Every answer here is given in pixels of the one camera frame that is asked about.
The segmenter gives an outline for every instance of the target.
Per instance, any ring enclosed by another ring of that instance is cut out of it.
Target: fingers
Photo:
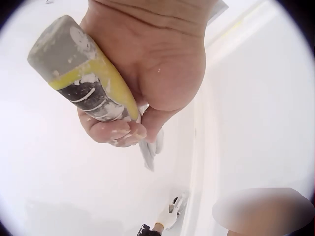
[[[100,122],[80,109],[78,115],[87,134],[98,143],[128,147],[146,137],[146,128],[133,121]]]
[[[175,111],[160,111],[149,106],[141,119],[141,124],[146,128],[146,140],[150,143],[155,142],[157,134],[164,123],[180,110],[181,109]]]
[[[78,115],[87,134],[98,143],[107,143],[130,132],[130,127],[125,121],[100,122],[80,109]]]
[[[121,138],[112,140],[110,144],[116,147],[128,147],[131,145],[136,145],[140,140],[146,137],[146,128],[136,122],[128,122],[130,132]]]

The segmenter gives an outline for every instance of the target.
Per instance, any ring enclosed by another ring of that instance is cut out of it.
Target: wrist
[[[163,230],[164,230],[164,226],[160,223],[155,223],[155,225],[152,229],[152,231],[159,232],[160,234],[162,234]]]
[[[91,0],[162,29],[203,36],[217,0]]]

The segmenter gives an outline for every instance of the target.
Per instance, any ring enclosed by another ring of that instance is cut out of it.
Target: white glove
[[[157,218],[157,223],[161,224],[164,229],[168,229],[175,224],[177,220],[177,208],[174,208],[174,204],[170,204],[160,213]]]

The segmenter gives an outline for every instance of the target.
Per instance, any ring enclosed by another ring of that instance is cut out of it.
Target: black sleeve
[[[150,236],[161,236],[157,231],[151,231]]]
[[[157,231],[151,231],[147,225],[142,225],[137,236],[161,236]]]
[[[314,205],[314,195],[312,196],[311,202]],[[306,225],[302,229],[299,229],[291,233],[289,236],[313,236],[313,235],[315,235],[314,218],[308,225]]]

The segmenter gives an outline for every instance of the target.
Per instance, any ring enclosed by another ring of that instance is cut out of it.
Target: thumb
[[[146,128],[146,140],[149,143],[154,143],[158,132],[162,129],[165,122],[180,110],[162,111],[149,106],[141,118],[141,124]]]

